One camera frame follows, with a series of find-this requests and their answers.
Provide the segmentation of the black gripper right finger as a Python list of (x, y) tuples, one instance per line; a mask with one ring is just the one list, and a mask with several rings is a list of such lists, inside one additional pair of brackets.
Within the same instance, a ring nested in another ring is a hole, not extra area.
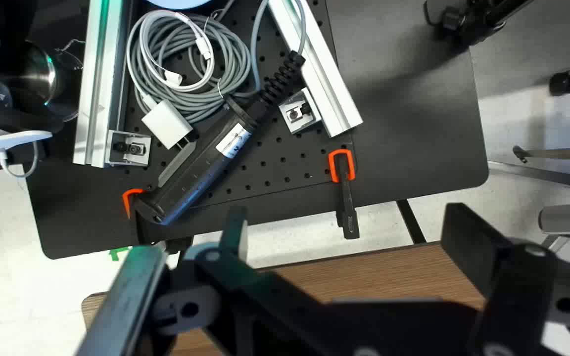
[(485, 300), (475, 356), (554, 356), (542, 345), (558, 268), (548, 250), (510, 242), (465, 205), (445, 209), (441, 246)]

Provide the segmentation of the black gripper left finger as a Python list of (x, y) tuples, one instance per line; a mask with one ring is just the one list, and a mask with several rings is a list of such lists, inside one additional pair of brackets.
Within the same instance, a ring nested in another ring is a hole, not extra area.
[(225, 356), (320, 356), (303, 327), (316, 302), (281, 276), (243, 262), (245, 232), (247, 211), (233, 207), (217, 246), (194, 258), (198, 282), (219, 298), (206, 335)]

